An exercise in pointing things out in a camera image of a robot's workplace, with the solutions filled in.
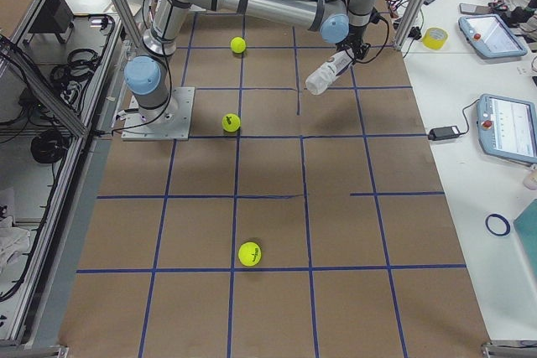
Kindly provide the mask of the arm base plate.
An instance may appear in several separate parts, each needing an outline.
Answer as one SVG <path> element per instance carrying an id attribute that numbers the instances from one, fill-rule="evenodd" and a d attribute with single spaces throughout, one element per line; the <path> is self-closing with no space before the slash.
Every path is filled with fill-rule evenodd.
<path id="1" fill-rule="evenodd" d="M 194 97 L 194 87 L 175 87 L 165 109 L 149 111 L 139 107 L 135 96 L 131 96 L 129 107 L 137 111 L 126 115 L 127 128 L 122 130 L 122 140 L 188 140 Z"/>

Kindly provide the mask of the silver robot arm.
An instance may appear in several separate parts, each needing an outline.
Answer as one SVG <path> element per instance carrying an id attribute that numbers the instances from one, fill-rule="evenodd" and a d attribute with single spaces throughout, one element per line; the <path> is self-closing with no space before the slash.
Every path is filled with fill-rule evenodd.
<path id="1" fill-rule="evenodd" d="M 179 106 L 167 65 L 190 7 L 226 9 L 240 15 L 299 26 L 317 32 L 336 53 L 305 81 L 306 89 L 320 95 L 349 66 L 363 60 L 369 46 L 366 27 L 373 20 L 376 0 L 161 0 L 150 28 L 143 33 L 145 55 L 127 62 L 124 80 L 138 103 L 142 124 L 158 127 L 175 120 Z"/>

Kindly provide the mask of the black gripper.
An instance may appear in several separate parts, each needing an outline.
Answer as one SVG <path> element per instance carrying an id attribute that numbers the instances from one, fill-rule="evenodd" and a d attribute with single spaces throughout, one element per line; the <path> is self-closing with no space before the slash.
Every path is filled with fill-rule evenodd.
<path id="1" fill-rule="evenodd" d="M 337 44 L 337 51 L 349 51 L 354 60 L 363 60 L 370 49 L 370 44 L 363 42 L 366 26 L 349 26 L 346 38 Z"/>

